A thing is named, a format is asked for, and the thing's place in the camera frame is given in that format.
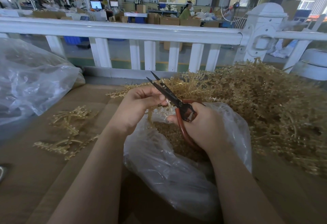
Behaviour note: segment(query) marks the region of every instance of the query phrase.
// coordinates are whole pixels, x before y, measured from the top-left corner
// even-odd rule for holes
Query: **person wearing green shirt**
[[[190,11],[191,8],[192,8],[192,2],[187,1],[187,4],[180,15],[181,20],[186,20],[191,16],[191,11]]]

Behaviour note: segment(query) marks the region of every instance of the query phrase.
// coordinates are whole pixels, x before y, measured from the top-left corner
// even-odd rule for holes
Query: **left hand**
[[[158,104],[166,105],[166,98],[154,86],[141,86],[129,90],[111,118],[109,125],[130,135],[145,111]]]

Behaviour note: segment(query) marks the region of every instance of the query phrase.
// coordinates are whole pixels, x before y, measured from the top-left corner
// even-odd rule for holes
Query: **right hand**
[[[194,102],[191,105],[198,115],[192,122],[183,121],[186,131],[209,156],[215,154],[227,143],[223,118],[200,103]],[[167,120],[178,125],[176,115],[170,115]]]

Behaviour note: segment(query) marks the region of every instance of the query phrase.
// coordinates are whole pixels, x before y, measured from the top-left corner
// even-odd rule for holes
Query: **forearm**
[[[209,156],[224,223],[284,223],[229,144]]]
[[[118,222],[125,139],[107,125],[48,224]]]

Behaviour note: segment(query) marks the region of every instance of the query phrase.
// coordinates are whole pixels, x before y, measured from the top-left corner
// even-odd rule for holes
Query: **green floor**
[[[68,58],[68,60],[76,66],[95,66],[94,60],[83,58]],[[118,69],[132,69],[130,61],[125,60],[111,60],[112,68]],[[144,61],[141,61],[141,70],[144,70]],[[200,70],[205,70],[205,65],[200,66]],[[168,71],[167,62],[157,62],[156,71]],[[179,73],[188,71],[188,64],[178,64],[177,71]]]

